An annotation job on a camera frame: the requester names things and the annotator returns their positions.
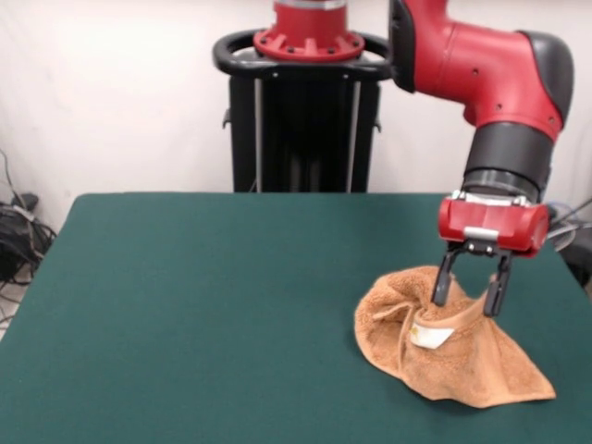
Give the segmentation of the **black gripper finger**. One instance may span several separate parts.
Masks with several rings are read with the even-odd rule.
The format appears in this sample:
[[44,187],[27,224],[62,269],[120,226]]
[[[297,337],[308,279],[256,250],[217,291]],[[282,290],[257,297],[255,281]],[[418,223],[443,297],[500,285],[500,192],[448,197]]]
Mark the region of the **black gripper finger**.
[[498,263],[497,273],[491,279],[484,304],[484,315],[495,317],[500,313],[512,268],[512,256],[503,254]]
[[445,306],[450,296],[458,296],[463,292],[461,282],[453,274],[452,268],[459,256],[462,256],[465,250],[448,249],[442,259],[434,289],[432,291],[431,302],[436,306]]

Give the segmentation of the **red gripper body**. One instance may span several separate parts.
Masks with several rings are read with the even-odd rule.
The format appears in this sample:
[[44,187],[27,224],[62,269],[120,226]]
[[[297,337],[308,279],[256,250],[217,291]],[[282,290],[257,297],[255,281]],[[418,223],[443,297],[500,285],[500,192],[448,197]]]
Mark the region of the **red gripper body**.
[[482,245],[488,253],[536,255],[549,230],[549,211],[524,196],[499,196],[455,191],[438,210],[441,239],[471,253]]

